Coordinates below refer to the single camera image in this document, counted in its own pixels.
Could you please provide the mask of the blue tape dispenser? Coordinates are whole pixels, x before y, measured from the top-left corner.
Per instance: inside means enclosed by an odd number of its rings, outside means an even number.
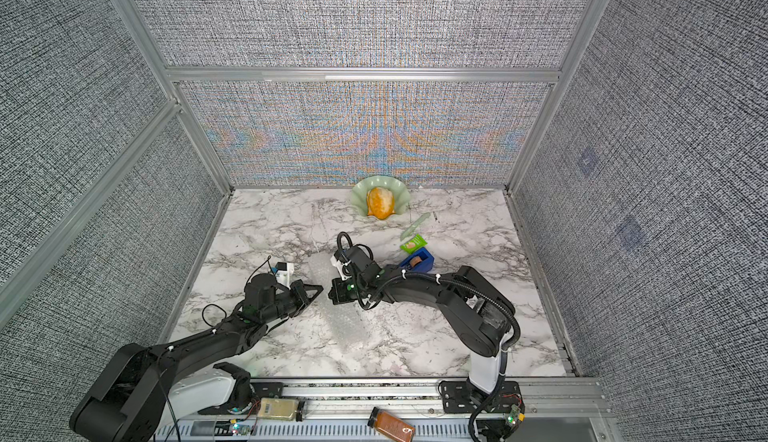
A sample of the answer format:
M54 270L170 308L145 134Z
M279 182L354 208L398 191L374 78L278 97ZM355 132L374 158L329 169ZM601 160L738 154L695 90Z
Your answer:
M406 271L428 273L432 270L434 264L434 256L425 248L419 248L404 259L399 267Z

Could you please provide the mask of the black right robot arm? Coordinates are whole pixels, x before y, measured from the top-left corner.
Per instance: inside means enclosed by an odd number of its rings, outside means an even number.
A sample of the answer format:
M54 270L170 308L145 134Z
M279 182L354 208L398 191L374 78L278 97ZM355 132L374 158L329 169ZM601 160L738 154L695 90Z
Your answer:
M511 349L521 336L513 304L478 270L425 273L407 266L379 265L362 244L338 246L330 257L339 276L329 299L356 303L365 311L381 304L412 303L439 311L470 351L466 398L474 409L497 410Z

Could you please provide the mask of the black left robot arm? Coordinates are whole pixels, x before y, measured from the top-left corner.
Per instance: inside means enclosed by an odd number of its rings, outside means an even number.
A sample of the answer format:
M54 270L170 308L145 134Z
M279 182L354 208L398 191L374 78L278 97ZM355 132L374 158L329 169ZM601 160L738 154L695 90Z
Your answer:
M252 349L271 327L300 315L323 292L271 273L252 276L221 321L182 339L121 347L74 409L69 427L89 441L149 441L163 423L190 414L242 414L254 405L251 377L230 358Z

